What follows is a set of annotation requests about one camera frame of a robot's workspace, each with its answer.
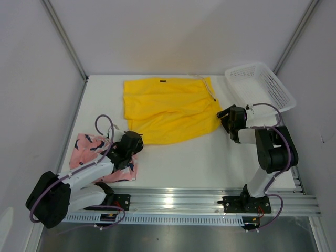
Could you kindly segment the yellow shorts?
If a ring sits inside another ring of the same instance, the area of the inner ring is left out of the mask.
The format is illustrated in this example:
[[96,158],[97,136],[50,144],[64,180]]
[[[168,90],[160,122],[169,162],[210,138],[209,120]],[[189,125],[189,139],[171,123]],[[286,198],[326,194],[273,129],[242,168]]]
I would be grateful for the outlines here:
[[145,144],[173,144],[218,129],[221,105],[210,77],[151,77],[123,84],[123,115]]

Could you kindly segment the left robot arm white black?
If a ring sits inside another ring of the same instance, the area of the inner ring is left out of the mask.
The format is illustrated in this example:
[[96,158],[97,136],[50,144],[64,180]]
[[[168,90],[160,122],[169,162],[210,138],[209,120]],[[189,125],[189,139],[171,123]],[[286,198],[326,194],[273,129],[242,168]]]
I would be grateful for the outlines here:
[[70,171],[45,172],[29,195],[30,220],[54,228],[66,215],[79,210],[123,211],[108,183],[135,180],[136,155],[143,147],[142,136],[134,131],[78,134]]

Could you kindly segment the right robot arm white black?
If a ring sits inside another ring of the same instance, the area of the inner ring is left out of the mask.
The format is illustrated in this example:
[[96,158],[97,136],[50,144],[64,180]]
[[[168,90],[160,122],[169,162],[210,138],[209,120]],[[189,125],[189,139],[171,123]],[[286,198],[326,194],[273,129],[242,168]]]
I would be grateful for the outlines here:
[[271,212],[268,191],[275,180],[296,166],[298,152],[286,126],[277,123],[272,126],[250,126],[250,107],[232,105],[217,113],[222,126],[237,144],[254,144],[259,168],[250,182],[244,185],[240,195],[224,196],[218,204],[226,213],[256,213],[257,208],[265,207]]

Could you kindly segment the white perforated plastic basket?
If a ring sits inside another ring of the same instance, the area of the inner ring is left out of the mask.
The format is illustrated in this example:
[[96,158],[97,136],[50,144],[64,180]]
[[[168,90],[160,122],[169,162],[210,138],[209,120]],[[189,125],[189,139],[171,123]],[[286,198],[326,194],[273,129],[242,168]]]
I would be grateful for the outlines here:
[[254,118],[273,116],[296,106],[296,100],[279,78],[256,62],[225,71],[227,85],[240,107],[252,108]]

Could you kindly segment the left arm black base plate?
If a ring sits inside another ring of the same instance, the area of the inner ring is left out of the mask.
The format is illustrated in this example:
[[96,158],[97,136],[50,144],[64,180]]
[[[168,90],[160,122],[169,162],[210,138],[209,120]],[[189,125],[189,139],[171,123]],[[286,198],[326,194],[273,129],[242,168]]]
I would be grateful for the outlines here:
[[129,211],[131,203],[130,194],[114,194],[114,196],[108,196],[104,201],[104,205],[107,206],[118,206],[125,211]]

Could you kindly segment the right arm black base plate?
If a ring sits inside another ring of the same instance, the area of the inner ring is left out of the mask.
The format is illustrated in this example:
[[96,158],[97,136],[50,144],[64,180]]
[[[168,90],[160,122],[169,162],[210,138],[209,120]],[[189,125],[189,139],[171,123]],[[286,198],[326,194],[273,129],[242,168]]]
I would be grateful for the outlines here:
[[247,197],[242,196],[224,196],[220,201],[217,202],[222,205],[225,213],[251,213],[258,214],[261,213],[270,214],[271,205],[269,198],[259,197]]

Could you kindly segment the aluminium mounting rail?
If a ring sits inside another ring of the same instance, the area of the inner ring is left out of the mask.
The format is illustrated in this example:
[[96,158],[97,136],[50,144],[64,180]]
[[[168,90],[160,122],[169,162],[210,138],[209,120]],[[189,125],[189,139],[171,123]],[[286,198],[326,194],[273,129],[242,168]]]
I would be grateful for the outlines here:
[[[224,196],[238,196],[240,190],[127,188],[114,189],[131,195],[129,214],[215,215],[224,208],[217,202]],[[300,191],[272,191],[283,199],[281,216],[321,216],[317,198]]]

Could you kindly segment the right aluminium corner post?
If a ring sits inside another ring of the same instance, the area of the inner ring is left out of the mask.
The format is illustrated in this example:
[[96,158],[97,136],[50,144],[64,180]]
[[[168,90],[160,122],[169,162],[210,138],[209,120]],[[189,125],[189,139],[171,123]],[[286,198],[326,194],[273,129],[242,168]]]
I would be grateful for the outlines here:
[[311,19],[313,18],[318,7],[322,3],[322,0],[312,0],[309,2],[308,7],[306,8],[303,16],[300,18],[298,25],[295,28],[292,36],[290,37],[287,45],[285,46],[279,60],[277,61],[273,72],[275,75],[279,74],[281,69],[284,67],[286,61],[289,59],[291,53],[293,52],[295,46],[299,42],[299,39],[303,35],[304,31],[308,27]]

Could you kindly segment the aluminium corner post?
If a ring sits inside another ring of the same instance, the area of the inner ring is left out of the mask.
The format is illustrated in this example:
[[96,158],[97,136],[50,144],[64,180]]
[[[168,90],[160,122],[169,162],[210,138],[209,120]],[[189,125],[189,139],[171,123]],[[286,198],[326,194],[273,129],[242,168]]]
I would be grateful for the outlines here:
[[289,59],[291,53],[293,52],[295,46],[299,42],[299,39],[303,35],[304,31],[308,27],[311,19],[313,18],[318,7],[322,3],[322,0],[312,0],[309,2],[308,7],[306,8],[303,16],[300,18],[298,25],[295,28],[292,36],[290,37],[287,45],[285,46],[279,60],[277,61],[273,72],[275,75],[279,74],[281,69],[284,67],[286,61]]
[[86,74],[84,67],[82,63],[80,62],[80,59],[68,37],[68,34],[66,30],[64,29],[64,26],[50,0],[41,0],[40,1],[43,8],[45,9],[45,12],[47,13],[52,25],[54,26],[56,33],[58,34],[61,42],[64,45],[65,50],[67,51],[71,61],[73,62],[76,70],[78,71],[81,79],[84,81],[84,83],[88,80],[88,75]]

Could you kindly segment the left aluminium corner post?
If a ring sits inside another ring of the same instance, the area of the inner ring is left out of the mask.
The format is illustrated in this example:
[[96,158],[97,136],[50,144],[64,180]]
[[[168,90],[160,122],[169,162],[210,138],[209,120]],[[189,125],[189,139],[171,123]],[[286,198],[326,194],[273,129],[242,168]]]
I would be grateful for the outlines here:
[[64,45],[65,50],[67,51],[71,61],[73,62],[76,70],[78,71],[81,79],[84,81],[84,83],[88,80],[88,75],[86,74],[84,67],[82,63],[80,62],[80,59],[68,37],[68,34],[66,30],[64,29],[64,26],[50,0],[41,0],[40,1],[43,8],[45,9],[45,12],[47,13],[52,25],[54,26],[56,33],[58,34],[61,42]]

